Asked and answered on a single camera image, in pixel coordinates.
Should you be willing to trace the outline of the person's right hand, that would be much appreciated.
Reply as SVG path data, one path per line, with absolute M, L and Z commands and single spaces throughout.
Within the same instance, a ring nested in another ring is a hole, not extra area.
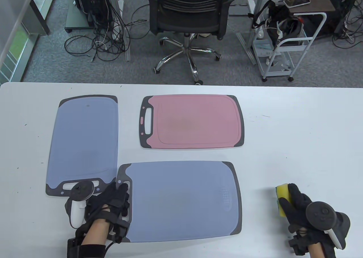
M 297 256 L 335 258 L 335 249 L 346 248 L 349 217 L 322 201 L 312 201 L 296 184 L 276 187 L 280 216 L 287 218 L 293 234 L 289 246 Z

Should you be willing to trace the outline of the person's left hand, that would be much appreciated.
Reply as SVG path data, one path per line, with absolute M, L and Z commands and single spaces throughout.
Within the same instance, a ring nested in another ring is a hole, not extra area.
M 116 186 L 113 182 L 99 195 L 92 195 L 86 202 L 85 207 L 85 224 L 79 227 L 75 232 L 75 238 L 80 241 L 84 239 L 95 220 L 103 219 L 110 223 L 107 239 L 114 243 L 121 243 L 126 237 L 130 224 L 123 220 L 127 216 L 130 206 L 128 185 L 126 183 Z

